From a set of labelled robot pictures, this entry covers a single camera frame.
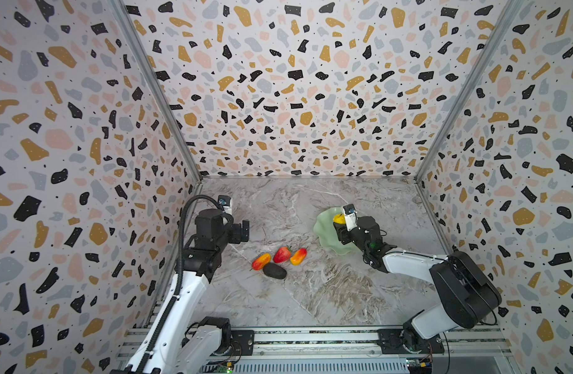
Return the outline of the yellow fake lemon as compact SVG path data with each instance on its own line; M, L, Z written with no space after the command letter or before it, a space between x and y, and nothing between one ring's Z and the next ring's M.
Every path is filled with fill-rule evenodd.
M347 224L346 218L342 213L334 216L333 223L338 224L338 225L346 225Z

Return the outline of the orange red fake mango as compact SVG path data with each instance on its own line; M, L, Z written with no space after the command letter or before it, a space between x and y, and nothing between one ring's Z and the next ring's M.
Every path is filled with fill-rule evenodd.
M265 253L253 261L251 267L254 271L260 271L264 266L269 264L272 260L272 256L269 253Z

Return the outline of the dark fake avocado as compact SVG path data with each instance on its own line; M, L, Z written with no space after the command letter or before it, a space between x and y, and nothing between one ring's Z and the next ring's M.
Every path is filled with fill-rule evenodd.
M265 276L277 279L277 280L284 280L287 277L287 271L283 267L275 264L269 263L262 268L262 272Z

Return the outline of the red fake strawberry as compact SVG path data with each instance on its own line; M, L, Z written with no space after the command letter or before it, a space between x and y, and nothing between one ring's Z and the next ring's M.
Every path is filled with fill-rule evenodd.
M289 247L283 246L278 249L273 257L274 263L284 263L292 257L292 252Z

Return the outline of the yellow red fake mango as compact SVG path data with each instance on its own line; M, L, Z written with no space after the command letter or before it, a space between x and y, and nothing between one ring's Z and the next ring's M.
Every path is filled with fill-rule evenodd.
M305 248L301 248L297 250L289 260L293 266L298 266L303 263L307 255L308 251Z

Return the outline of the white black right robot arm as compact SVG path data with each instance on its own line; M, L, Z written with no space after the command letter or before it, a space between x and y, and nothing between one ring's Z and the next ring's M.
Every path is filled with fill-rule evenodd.
M465 252L447 257L402 250L386 243L372 217L338 214L333 227L340 243L353 243L364 262L385 274L403 274L434 285L439 303L403 324L403 336L427 341L451 329L471 329L500 306L502 296Z

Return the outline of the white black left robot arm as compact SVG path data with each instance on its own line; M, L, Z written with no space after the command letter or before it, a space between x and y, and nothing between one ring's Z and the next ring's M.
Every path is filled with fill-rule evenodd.
M181 250L176 273L160 314L144 341L123 369L113 373L198 373L213 355L232 350L230 320L205 317L188 338L186 332L202 296L222 265L228 244L248 242L250 222L233 221L222 209L202 210L195 219L196 232Z

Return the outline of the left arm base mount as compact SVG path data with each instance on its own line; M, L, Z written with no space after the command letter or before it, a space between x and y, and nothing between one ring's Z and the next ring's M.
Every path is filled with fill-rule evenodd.
M219 344L214 346L212 356L237 354L251 356L255 342L255 331L252 329L233 328L229 318L206 316L199 327L216 327L220 330Z

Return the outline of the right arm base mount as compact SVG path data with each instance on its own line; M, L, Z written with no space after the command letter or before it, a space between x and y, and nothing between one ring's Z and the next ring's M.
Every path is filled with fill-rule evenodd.
M439 335L426 340L410 327L386 328L377 330L377 345L383 355L428 355L444 354L445 347Z

